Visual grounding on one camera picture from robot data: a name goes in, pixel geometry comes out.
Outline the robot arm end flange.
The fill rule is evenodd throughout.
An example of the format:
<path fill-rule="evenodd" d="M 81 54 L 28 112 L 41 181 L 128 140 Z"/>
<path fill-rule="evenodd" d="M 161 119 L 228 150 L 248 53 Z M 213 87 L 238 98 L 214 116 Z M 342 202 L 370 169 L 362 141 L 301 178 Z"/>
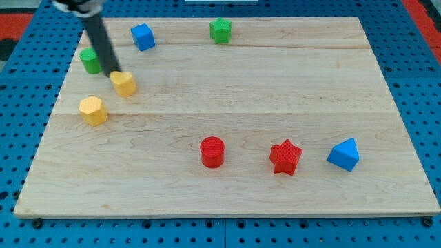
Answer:
<path fill-rule="evenodd" d="M 62 12 L 71 12 L 76 17 L 88 18 L 99 14 L 105 0 L 53 0 L 53 6 Z"/>

